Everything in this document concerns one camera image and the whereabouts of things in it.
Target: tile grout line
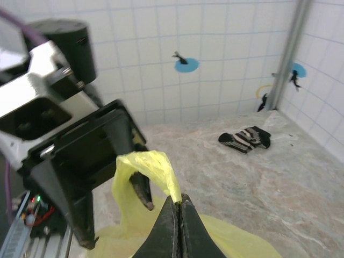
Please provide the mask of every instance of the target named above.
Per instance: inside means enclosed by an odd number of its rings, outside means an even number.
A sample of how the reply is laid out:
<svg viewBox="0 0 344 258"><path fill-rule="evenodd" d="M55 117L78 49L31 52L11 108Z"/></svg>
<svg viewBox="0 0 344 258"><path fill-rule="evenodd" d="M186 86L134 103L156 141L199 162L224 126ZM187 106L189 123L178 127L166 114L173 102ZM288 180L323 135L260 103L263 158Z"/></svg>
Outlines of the tile grout line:
<svg viewBox="0 0 344 258"><path fill-rule="evenodd" d="M293 0L286 0L286 1L280 1L279 3L292 3L294 2ZM234 2L231 3L232 5L242 5L242 4L256 4L256 1L251 1L251 2ZM131 9L150 9L150 8L154 8L156 7L176 7L176 6L200 6L200 5L225 5L227 3L190 3L190 4L160 4L160 5L150 5L150 6L137 6L137 7L123 7L123 8L111 8L108 6L108 8L106 9L97 9L97 10L84 10L83 12L88 13L88 12L94 12L94 11L106 11L106 10L110 10L110 11L128 11ZM266 1L266 2L259 2L257 4L271 4L270 1ZM73 12L56 12L56 15L69 15ZM38 16L38 15L45 15L46 13L41 13L41 12L35 12L35 13L31 13L30 16Z"/></svg>
<svg viewBox="0 0 344 258"><path fill-rule="evenodd" d="M253 21L252 21L252 32L255 30L255 23L254 23L254 21L256 19L256 15L257 15L257 3L254 3L254 12L253 12ZM252 46L252 39L253 39L253 34L250 35L248 59L246 61L246 67L245 67L244 78L243 78L243 82L242 82L242 86L241 86L239 104L238 104L238 107L236 109L236 113L235 114L238 114L239 110L240 110L240 104L241 104L241 99L242 99L243 88L245 86L245 81L246 81L246 76L247 76L247 70L248 70L250 55L251 55L252 47L253 47Z"/></svg>
<svg viewBox="0 0 344 258"><path fill-rule="evenodd" d="M338 6L344 6L344 4L326 3L326 2L322 2L322 1L315 1L315 3L318 3L318 4L326 4L326 5L338 5Z"/></svg>
<svg viewBox="0 0 344 258"><path fill-rule="evenodd" d="M141 38L129 38L129 39L117 39L115 41L131 41L135 39L156 39L156 38L173 38L173 37L185 37L185 36L198 36L198 35L208 35L208 36L221 36L221 35L251 35L251 34L266 34L266 33L281 33L281 32L288 32L288 30L279 30L279 31L259 31L259 32L243 32L243 33L188 33L188 34L176 34L176 35L161 35L158 36L149 36L149 37L141 37ZM97 44L105 44L105 43L112 43L112 40L100 41Z"/></svg>
<svg viewBox="0 0 344 258"><path fill-rule="evenodd" d="M316 38L316 39L323 39L323 40L326 40L326 41L329 41L329 42L332 42L332 43L337 43L337 44L341 44L341 45L344 45L344 42L340 42L340 41L336 41L336 40L333 40L331 38L327 39L327 38L323 38L323 37L320 37L320 36L316 36L316 35L311 35L309 33L304 33L304 35L307 35L309 37L313 37L313 38Z"/></svg>
<svg viewBox="0 0 344 258"><path fill-rule="evenodd" d="M303 111L300 111L304 116L306 116L307 118L309 118L310 120L312 120L314 123L316 123L321 129L323 129L326 133L328 133L331 137L330 138L334 138L337 142L339 142L341 145L343 145L337 138L335 138L332 134L329 133L328 130L326 130L325 128L323 128L321 125L319 125L317 122L315 122L308 114L304 113Z"/></svg>
<svg viewBox="0 0 344 258"><path fill-rule="evenodd" d="M178 5L176 5L176 33L177 33L177 51L180 51L180 35L179 35L179 8ZM182 86L181 86L181 75L178 73L178 86L179 86L179 103L180 103L180 116L181 121L183 120L183 104L182 104Z"/></svg>
<svg viewBox="0 0 344 258"><path fill-rule="evenodd" d="M245 57L245 58L231 58L231 59L222 59L224 61L234 61L234 60L245 60L245 59L258 59L258 58L264 58L264 57L276 57L280 56L279 54L275 55L261 55L261 56L251 56L251 57ZM200 60L201 62L217 62L221 60ZM175 61L169 61L169 62L155 62L155 63L142 63L142 64L132 64L128 66L121 66L122 68L129 68L129 67L137 67L137 66L151 66L151 65L163 65L168 63L175 63ZM111 70L111 69L118 69L119 67L107 67L107 68L99 68L99 70Z"/></svg>
<svg viewBox="0 0 344 258"><path fill-rule="evenodd" d="M260 77L250 78L250 80L257 80L257 79L260 79ZM231 79L231 80L221 80L221 79L219 79L219 80L213 80L213 81L203 80L202 82L221 82L221 81L224 81L224 82L234 82L234 81L242 81L242 80L243 80L242 78L241 79ZM174 86L179 86L179 85L193 84L193 83L197 83L197 82L199 82L199 81L197 80L197 81L191 81L191 82L184 82L184 83L180 83L180 84L179 83L177 83L177 84L169 84L169 85L164 85L164 87L174 87ZM157 89L157 88L160 88L160 86L143 89L143 91ZM139 89L139 90L127 90L126 92L137 92L137 91L142 91L142 90L141 89ZM107 92L107 94L116 94L116 93L124 93L124 92L123 91Z"/></svg>
<svg viewBox="0 0 344 258"><path fill-rule="evenodd" d="M133 16L133 21L134 21L134 32L135 32L135 37L136 37L136 49L137 49L137 55L138 55L138 59L139 59L139 73L140 73L140 81L141 81L141 91L142 91L142 97L144 99L144 112L145 112L145 117L146 117L146 124L148 124L148 115L147 115L147 109L146 109L146 98L145 98L145 94L144 94L144 82L143 82L143 78L142 78L142 60L141 60L141 55L140 55L140 48L139 48L139 39L137 38L138 35L138 26L137 26L137 19L135 17L135 13L134 13L134 8L131 8L131 13Z"/></svg>
<svg viewBox="0 0 344 258"><path fill-rule="evenodd" d="M237 103L239 101L230 101L230 102L225 102L223 104L232 104L232 103ZM207 104L207 105L203 105L203 106L217 106L217 104ZM184 109L196 109L198 108L199 106L188 106L188 107L185 107ZM178 107L175 107L173 109L167 109L167 110L179 110L180 108ZM158 112L158 111L162 111L162 109L156 109L156 110L151 110L150 112ZM145 113L144 111L137 111L137 112L133 112L133 113Z"/></svg>
<svg viewBox="0 0 344 258"><path fill-rule="evenodd" d="M337 78L333 77L332 75L329 75L329 74L327 74L327 73L324 73L323 71L319 70L318 68L315 68L314 66L310 65L309 63L306 63L306 62L304 62L304 61L301 61L300 59L296 59L296 60L297 60L298 62L300 62L300 63L303 63L303 64L305 64L305 65L311 67L311 68L314 69L315 71L317 71L317 72L319 72L319 73L321 73L321 74L326 75L327 77L329 77L329 78L335 80L336 82L338 82L338 83L344 85L344 82L338 80Z"/></svg>
<svg viewBox="0 0 344 258"><path fill-rule="evenodd" d="M340 71L337 73L338 76L341 74L341 72L342 72L343 70L344 70L344 63L343 63L343 65L342 65ZM331 90L329 90L329 92L328 92L328 94L326 95L326 97L325 97L324 99L322 99L322 101L324 101L324 103L323 103L323 105L322 105L322 107L321 107L321 109L320 109L319 114L317 115L317 117L316 117L315 120L314 120L315 122L316 122L316 121L318 120L318 118L320 117L320 114L321 114L321 112L323 111L325 105L328 105L328 106L331 107L333 110L335 110L338 114L342 115L341 112L339 112L337 109L335 109L334 107L332 107L331 104L328 104L328 103L326 102L327 99L328 99L328 97L331 95L331 93L332 93L332 91L333 91L333 89L334 89L335 84L336 84L336 81L333 81L333 83L332 83L332 85L331 85ZM316 95L313 94L311 91L308 91L308 90L307 90L307 92L308 92L309 94L312 94L312 95L316 96Z"/></svg>
<svg viewBox="0 0 344 258"><path fill-rule="evenodd" d="M160 58L160 69L161 69L161 84L163 84L163 67L162 67L162 48L161 48L161 37L160 37L160 20L159 20L159 14L157 11L157 0L155 0L155 16L156 16L156 29L157 34L159 36L159 58ZM163 109L163 123L166 123L166 111L165 111L165 87L164 85L161 86L162 90L162 109Z"/></svg>
<svg viewBox="0 0 344 258"><path fill-rule="evenodd" d="M322 99L322 98L319 98L317 95L315 95L313 92L307 90L307 89L304 89L308 94L310 95L313 95L314 97L320 99L321 101L325 102L326 103L326 100ZM333 107L331 104L329 103L326 103L329 107L333 108L337 113L341 114L341 112L339 110L337 110L335 107Z"/></svg>
<svg viewBox="0 0 344 258"><path fill-rule="evenodd" d="M316 31L316 29L318 28L318 26L319 26L319 21L318 21L318 23L317 23L317 25L316 25L316 28L314 29L314 32ZM339 23L336 24L336 26L335 26L335 28L334 28L334 30L333 30L333 32L332 32L331 39L335 36L335 34L336 34L336 28L338 28L338 26L339 26ZM318 66L317 70L319 70L320 67L323 65L324 60L325 60L325 58L326 58L326 55L327 55L327 52L328 52L328 49L329 49L330 45L331 45L331 42L328 42L328 44L327 44L327 46L326 46L326 49L325 49L325 51L324 51L324 55L322 56L322 58L321 58L321 60L320 60L320 62L319 62L319 66ZM313 85L314 85L314 82L315 82L315 80L316 80L316 77L317 77L317 76L316 76L316 74L315 74L315 76L314 76L314 78L313 78L313 80L312 80L312 83L311 83L311 85L310 85L310 87L309 87L309 92L311 92L311 89L312 89L312 87L313 87ZM308 98L308 95L307 95L307 96L305 97L305 99L303 100L303 103L302 103L302 105L301 105L301 107L300 107L300 111L301 111L301 109L303 108L303 106L304 106L304 104L305 104L307 98Z"/></svg>
<svg viewBox="0 0 344 258"><path fill-rule="evenodd" d="M202 5L201 5L201 11L200 11L200 38L199 38L199 60L201 61L202 59L202 31L203 31L203 26L204 26L204 9L205 9L205 3L204 0L202 1ZM202 87L202 82L201 82L201 78L202 78L202 63L199 62L199 75L198 75L198 110L197 110L197 120L199 120L199 116L200 116L200 89Z"/></svg>
<svg viewBox="0 0 344 258"><path fill-rule="evenodd" d="M110 6L109 0L106 0L106 6L107 7ZM110 27L111 27L111 31L112 31L112 36L115 39L116 38L116 30L114 28L112 13L111 13L110 10L107 12L107 15L109 16L109 19L110 19ZM125 90L125 87L124 87L123 67L121 65L120 55L119 55L118 47L116 46L116 42L113 42L113 44L114 44L115 52L116 52L116 56L117 56L117 64L118 64L117 69L119 69L121 84L122 84L124 98L125 98L126 90Z"/></svg>
<svg viewBox="0 0 344 258"><path fill-rule="evenodd" d="M315 25L315 27L314 27L314 30L313 30L313 33L317 30L317 28L318 28L318 25L319 25L319 22L320 22L320 18L321 18L321 15L318 17L318 19L316 20L316 25ZM306 31L306 28L307 28L307 25L308 25L308 23L310 22L310 20L308 20L307 21L307 23L306 23L306 26L305 26L305 28L304 28L304 31L303 31L303 35L305 34L305 31ZM308 56L310 55L310 51L311 51L311 47L312 47L312 45L313 45L313 43L314 43L314 38L312 39L312 42L310 43L310 45L309 45L309 48L308 48L308 50L307 50L307 54L305 55L305 60L307 60L308 59ZM291 96L291 98L290 98L290 103L292 103L292 101L293 101L293 99L295 98L295 94L296 94L297 92L294 92L293 94L292 94L292 96Z"/></svg>
<svg viewBox="0 0 344 258"><path fill-rule="evenodd" d="M336 128L334 129L333 133L335 133L339 126L341 125L341 123L344 121L344 116L342 117L342 119L339 121L339 123L337 124ZM343 145L335 136L333 136L333 134L330 134L330 137L327 139L327 141L324 143L324 147L326 147L326 145L328 144L328 142L330 141L330 139L333 138L335 139L337 142L339 142L341 145Z"/></svg>
<svg viewBox="0 0 344 258"><path fill-rule="evenodd" d="M226 17L225 17L225 30L227 32L227 26L230 16L230 3L227 2L226 6ZM223 48L223 57L226 56L226 45L227 45L227 35L224 35L224 48ZM220 90L219 90L219 106L217 108L217 116L220 116L220 106L221 106L221 93L223 91L223 84L224 84L224 73L225 73L225 59L222 59L222 71L221 71L221 84L220 84Z"/></svg>
<svg viewBox="0 0 344 258"><path fill-rule="evenodd" d="M274 27L274 24L275 24L275 19L277 17L277 10L278 10L278 4L280 3L274 3L274 17L273 17L273 20L271 22L271 27L270 27L270 30L273 29ZM262 86L262 82L263 82L263 75L264 75L264 70L265 70L265 67L266 67L266 63L267 63L267 55L269 54L269 50L271 48L271 38L273 37L272 33L269 33L269 41L268 41L268 46L266 48L266 55L264 57L264 64L263 64L263 69L262 69L262 73L261 73L261 79L260 79L260 83L259 83L259 87ZM259 99L257 99L256 101L256 106L255 106L255 109L257 109L257 103L258 103Z"/></svg>

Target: blue marker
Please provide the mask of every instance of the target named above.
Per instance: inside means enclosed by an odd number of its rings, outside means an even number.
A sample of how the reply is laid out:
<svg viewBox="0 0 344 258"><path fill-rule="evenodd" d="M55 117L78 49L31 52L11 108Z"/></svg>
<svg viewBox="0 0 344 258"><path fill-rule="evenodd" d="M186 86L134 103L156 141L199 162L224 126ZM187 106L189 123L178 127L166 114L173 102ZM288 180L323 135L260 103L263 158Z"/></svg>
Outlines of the blue marker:
<svg viewBox="0 0 344 258"><path fill-rule="evenodd" d="M192 71L195 71L199 63L196 59L194 58L183 58L179 55L179 53L176 51L174 52L175 55L172 57L174 58L179 58L179 60L176 62L175 69L179 71L180 73L190 73Z"/></svg>
<svg viewBox="0 0 344 258"><path fill-rule="evenodd" d="M292 71L293 70L297 71L297 76L299 78L306 77L307 75L306 69L301 64L294 63L292 66Z"/></svg>

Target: cable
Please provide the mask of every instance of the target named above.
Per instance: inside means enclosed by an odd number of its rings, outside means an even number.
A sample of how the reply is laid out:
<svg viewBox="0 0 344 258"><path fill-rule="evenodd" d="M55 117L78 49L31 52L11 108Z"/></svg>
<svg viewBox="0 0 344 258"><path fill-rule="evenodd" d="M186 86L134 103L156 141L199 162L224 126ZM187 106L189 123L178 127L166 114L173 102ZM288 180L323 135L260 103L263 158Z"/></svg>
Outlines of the cable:
<svg viewBox="0 0 344 258"><path fill-rule="evenodd" d="M46 42L48 42L48 39L45 38L43 35L41 35L39 32L37 32L34 28L32 28L29 25L24 24L22 21L17 19L12 14L8 13L4 9L0 8L0 17L7 20L9 23L19 27L23 34L29 38L32 43L34 43L36 46L42 45Z"/></svg>
<svg viewBox="0 0 344 258"><path fill-rule="evenodd" d="M33 211L30 211L31 214L33 214L35 216L36 221L32 224L26 224L26 226L27 227L34 227L34 226L41 224L44 220L48 219L51 216L51 214L53 214L54 211L55 211L55 208L51 206L50 210L47 213L45 213L43 215L43 217L35 214Z"/></svg>
<svg viewBox="0 0 344 258"><path fill-rule="evenodd" d="M7 205L7 220L11 225L13 222L12 197L11 197L11 180L10 180L10 163L5 161L5 191Z"/></svg>
<svg viewBox="0 0 344 258"><path fill-rule="evenodd" d="M12 25L19 27L21 31L23 32L23 34L28 39L30 39L32 43L35 44L36 46L39 46L48 42L48 39L46 39L43 35L37 32L34 28L24 24L22 21L20 21L15 16L8 13L2 8L0 8L0 17L4 18ZM7 74L2 73L1 79L6 81L9 78ZM8 163L7 160L6 160L6 167L5 167L5 191L6 191L7 217L8 217L8 222L11 224L13 222L13 214L12 214L12 199L11 199L11 187L10 187L10 164Z"/></svg>

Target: blue circle sticker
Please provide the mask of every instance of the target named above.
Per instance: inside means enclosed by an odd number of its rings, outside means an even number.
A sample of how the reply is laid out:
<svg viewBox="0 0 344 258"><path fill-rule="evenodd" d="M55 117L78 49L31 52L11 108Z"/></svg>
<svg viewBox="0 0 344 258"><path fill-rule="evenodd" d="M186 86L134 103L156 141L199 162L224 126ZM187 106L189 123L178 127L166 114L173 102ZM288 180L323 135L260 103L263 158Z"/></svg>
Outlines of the blue circle sticker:
<svg viewBox="0 0 344 258"><path fill-rule="evenodd" d="M297 76L299 78L306 77L307 75L306 69L301 64L294 63L292 66L292 70L297 71Z"/></svg>
<svg viewBox="0 0 344 258"><path fill-rule="evenodd" d="M175 68L180 73L190 73L198 68L199 62L196 59L185 58L185 60L187 61L187 64L181 63L180 60L176 62Z"/></svg>

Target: sock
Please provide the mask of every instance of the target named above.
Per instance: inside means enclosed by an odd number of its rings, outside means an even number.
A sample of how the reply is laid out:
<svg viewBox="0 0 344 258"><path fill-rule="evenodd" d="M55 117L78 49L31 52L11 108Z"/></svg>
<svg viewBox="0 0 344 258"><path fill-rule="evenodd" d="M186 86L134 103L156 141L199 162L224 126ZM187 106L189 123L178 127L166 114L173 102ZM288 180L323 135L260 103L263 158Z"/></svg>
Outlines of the sock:
<svg viewBox="0 0 344 258"><path fill-rule="evenodd" d="M251 137L250 143L255 147L260 147L263 149L267 149L270 147L270 137L271 134L263 129L260 129L257 126L252 126L244 129L246 135Z"/></svg>
<svg viewBox="0 0 344 258"><path fill-rule="evenodd" d="M219 137L219 142L243 154L247 154L256 147L269 148L271 144L270 137L270 133L257 126L253 126L236 134L223 133Z"/></svg>
<svg viewBox="0 0 344 258"><path fill-rule="evenodd" d="M242 154L247 154L255 148L242 132L236 134L223 133L219 137L219 142L240 151Z"/></svg>

